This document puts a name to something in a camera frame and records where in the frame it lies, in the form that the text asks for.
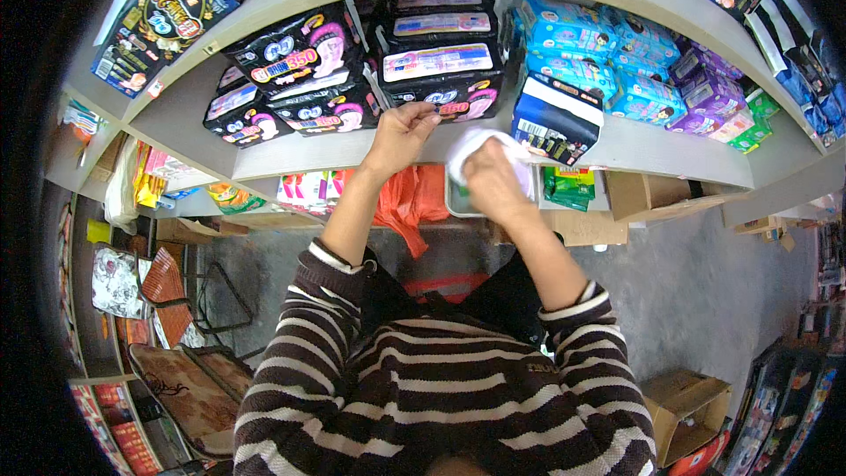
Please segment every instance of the pink package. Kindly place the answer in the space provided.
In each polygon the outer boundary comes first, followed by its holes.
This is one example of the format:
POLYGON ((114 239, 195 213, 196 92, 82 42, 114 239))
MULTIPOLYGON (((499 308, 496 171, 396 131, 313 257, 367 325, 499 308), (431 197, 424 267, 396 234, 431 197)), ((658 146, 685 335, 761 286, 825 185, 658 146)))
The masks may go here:
POLYGON ((722 127, 712 132, 708 137, 717 142, 729 143, 755 125, 752 112, 749 109, 739 111, 726 120, 722 127))

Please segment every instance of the cardboard box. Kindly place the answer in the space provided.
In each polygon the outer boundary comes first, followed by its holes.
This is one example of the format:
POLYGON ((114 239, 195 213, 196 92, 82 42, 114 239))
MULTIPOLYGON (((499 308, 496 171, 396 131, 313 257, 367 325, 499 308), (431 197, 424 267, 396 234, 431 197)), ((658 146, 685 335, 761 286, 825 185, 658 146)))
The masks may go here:
POLYGON ((642 387, 655 430, 660 469, 699 449, 723 427, 732 387, 686 369, 648 380, 642 387), (683 421, 693 419, 693 426, 683 421))
POLYGON ((702 183, 704 196, 691 198, 690 182, 671 176, 606 172, 606 191, 618 222, 690 216, 730 200, 746 198, 740 188, 702 183))
POLYGON ((767 216, 763 219, 751 220, 735 227, 735 234, 761 234, 767 230, 773 230, 783 226, 783 219, 778 216, 767 216))
POLYGON ((156 240, 179 242, 188 245, 204 245, 214 238, 228 238, 231 236, 245 236, 248 227, 241 227, 226 221, 221 221, 220 229, 205 227, 196 220, 173 217, 156 221, 156 240))
POLYGON ((565 247, 624 245, 629 242, 629 225, 615 222, 611 212, 543 210, 547 226, 561 234, 565 247))

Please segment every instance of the white cloth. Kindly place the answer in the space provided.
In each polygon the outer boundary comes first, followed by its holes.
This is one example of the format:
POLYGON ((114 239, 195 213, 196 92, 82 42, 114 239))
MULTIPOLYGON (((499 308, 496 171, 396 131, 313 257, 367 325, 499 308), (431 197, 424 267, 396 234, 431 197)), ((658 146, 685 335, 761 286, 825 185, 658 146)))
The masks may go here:
POLYGON ((464 131, 453 143, 447 153, 447 173, 461 186, 467 185, 464 178, 464 161, 475 153, 489 138, 496 138, 502 143, 502 151, 514 169, 514 174, 520 182, 526 197, 534 199, 534 184, 532 184, 531 167, 528 165, 531 153, 508 134, 496 129, 472 126, 464 131))

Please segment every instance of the barcode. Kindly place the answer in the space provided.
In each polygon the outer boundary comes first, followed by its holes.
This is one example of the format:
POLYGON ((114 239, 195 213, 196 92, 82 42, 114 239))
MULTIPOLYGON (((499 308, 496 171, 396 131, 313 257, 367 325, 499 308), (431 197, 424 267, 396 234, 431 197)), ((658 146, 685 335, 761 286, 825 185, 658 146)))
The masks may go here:
POLYGON ((97 70, 94 72, 100 79, 108 78, 108 73, 114 67, 114 61, 108 59, 100 59, 100 64, 97 65, 97 70))
POLYGON ((547 129, 546 127, 539 126, 536 123, 529 122, 527 120, 524 120, 523 118, 520 118, 520 121, 517 124, 517 128, 520 131, 528 132, 529 134, 534 134, 538 138, 545 138, 546 132, 549 131, 549 129, 547 129))

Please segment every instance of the purple sanitary pad package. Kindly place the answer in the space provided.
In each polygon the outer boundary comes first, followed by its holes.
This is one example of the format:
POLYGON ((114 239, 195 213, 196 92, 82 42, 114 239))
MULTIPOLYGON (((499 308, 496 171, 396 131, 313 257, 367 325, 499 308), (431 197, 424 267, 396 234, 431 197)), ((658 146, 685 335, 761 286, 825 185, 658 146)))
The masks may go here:
POLYGON ((737 83, 708 68, 696 72, 681 87, 688 111, 726 118, 746 108, 746 98, 737 83))

